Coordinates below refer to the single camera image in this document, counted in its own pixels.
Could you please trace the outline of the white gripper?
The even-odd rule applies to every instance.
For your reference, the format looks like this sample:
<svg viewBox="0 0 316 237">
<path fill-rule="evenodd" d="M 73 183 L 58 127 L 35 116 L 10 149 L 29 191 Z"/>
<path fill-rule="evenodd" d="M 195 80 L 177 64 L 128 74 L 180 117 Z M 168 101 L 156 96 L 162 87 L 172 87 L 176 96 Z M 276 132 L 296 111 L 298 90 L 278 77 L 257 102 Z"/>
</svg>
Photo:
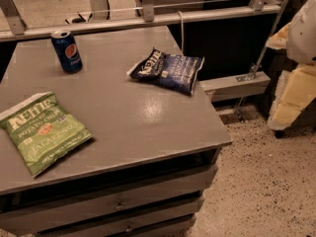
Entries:
<svg viewBox="0 0 316 237">
<path fill-rule="evenodd" d="M 292 18 L 268 38 L 266 47 L 286 49 L 287 57 L 296 61 L 291 72 L 283 70 L 278 77 L 275 100 L 267 125 L 273 130 L 285 130 L 316 98 L 316 0 L 307 0 Z"/>
</svg>

